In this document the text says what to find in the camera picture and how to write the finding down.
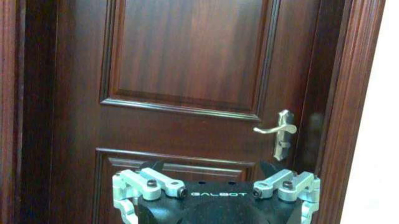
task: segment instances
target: silver metal bracket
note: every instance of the silver metal bracket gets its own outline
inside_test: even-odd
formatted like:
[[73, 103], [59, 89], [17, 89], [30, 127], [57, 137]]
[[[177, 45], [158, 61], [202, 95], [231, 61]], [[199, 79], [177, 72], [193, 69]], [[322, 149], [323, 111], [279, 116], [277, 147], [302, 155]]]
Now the silver metal bracket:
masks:
[[165, 174], [162, 174], [151, 168], [142, 169], [141, 175], [147, 180], [157, 180], [167, 196], [178, 198], [186, 197], [187, 189], [182, 180], [171, 179], [169, 176], [166, 176]]
[[298, 198], [303, 200], [302, 224], [310, 224], [313, 214], [319, 210], [321, 179], [310, 172], [295, 175], [285, 169], [266, 180], [254, 183], [254, 196], [258, 199], [271, 198], [275, 190], [283, 201], [295, 202]]
[[154, 201], [162, 197], [162, 189], [170, 197], [183, 198], [187, 195], [185, 182], [171, 179], [151, 168], [142, 169], [139, 174], [129, 169], [118, 172], [113, 176], [113, 189], [114, 207], [121, 210], [126, 224], [139, 223], [134, 203], [138, 203], [141, 196]]
[[278, 161], [282, 161], [289, 156], [291, 138], [297, 133], [297, 126], [293, 125], [293, 123], [294, 114], [289, 110], [283, 110], [282, 112], [279, 112], [278, 127], [270, 129], [258, 127], [254, 128], [254, 131], [261, 134], [277, 133], [274, 157]]

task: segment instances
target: raised door panel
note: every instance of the raised door panel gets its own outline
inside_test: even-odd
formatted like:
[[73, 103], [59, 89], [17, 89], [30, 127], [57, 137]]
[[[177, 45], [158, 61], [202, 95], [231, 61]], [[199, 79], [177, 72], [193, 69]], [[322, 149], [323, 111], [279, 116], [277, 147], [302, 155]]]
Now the raised door panel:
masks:
[[110, 0], [103, 104], [258, 119], [266, 4]]

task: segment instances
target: white wall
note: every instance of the white wall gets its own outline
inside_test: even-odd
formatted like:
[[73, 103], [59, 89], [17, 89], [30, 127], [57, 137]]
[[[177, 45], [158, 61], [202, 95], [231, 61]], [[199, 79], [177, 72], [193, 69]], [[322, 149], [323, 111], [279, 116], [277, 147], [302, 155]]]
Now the white wall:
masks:
[[399, 0], [388, 0], [342, 224], [399, 224]]

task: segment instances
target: door handle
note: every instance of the door handle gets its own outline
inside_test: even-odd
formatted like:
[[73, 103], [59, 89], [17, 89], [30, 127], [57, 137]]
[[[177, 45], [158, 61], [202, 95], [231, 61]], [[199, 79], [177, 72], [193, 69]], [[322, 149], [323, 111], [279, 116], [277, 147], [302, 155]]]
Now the door handle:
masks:
[[254, 127], [254, 131], [261, 133], [261, 134], [271, 134], [271, 133], [277, 133], [277, 132], [289, 132], [291, 134], [295, 134], [297, 133], [297, 126], [290, 125], [290, 124], [283, 124], [278, 127], [270, 128], [270, 129], [263, 129], [263, 128]]
[[297, 133], [297, 126], [294, 123], [294, 114], [289, 110], [279, 112], [278, 127], [274, 128], [259, 128], [254, 127], [254, 131], [261, 134], [273, 134], [275, 136], [275, 152], [274, 157], [278, 161], [282, 161], [289, 156], [291, 147], [291, 138]]

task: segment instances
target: lock plate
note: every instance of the lock plate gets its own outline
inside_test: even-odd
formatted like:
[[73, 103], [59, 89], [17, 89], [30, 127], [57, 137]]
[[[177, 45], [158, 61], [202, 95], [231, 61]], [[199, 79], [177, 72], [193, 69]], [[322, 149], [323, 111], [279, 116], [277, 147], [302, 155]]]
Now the lock plate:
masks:
[[[291, 125], [294, 123], [294, 114], [289, 110], [279, 112], [279, 126]], [[278, 131], [275, 137], [275, 152], [274, 157], [278, 161], [287, 158], [291, 148], [293, 133]]]
[[277, 133], [274, 157], [278, 161], [289, 156], [293, 135], [297, 133], [297, 126], [293, 123], [294, 114], [289, 110], [283, 110], [279, 112], [278, 127], [270, 129], [254, 128], [254, 131], [261, 134]]

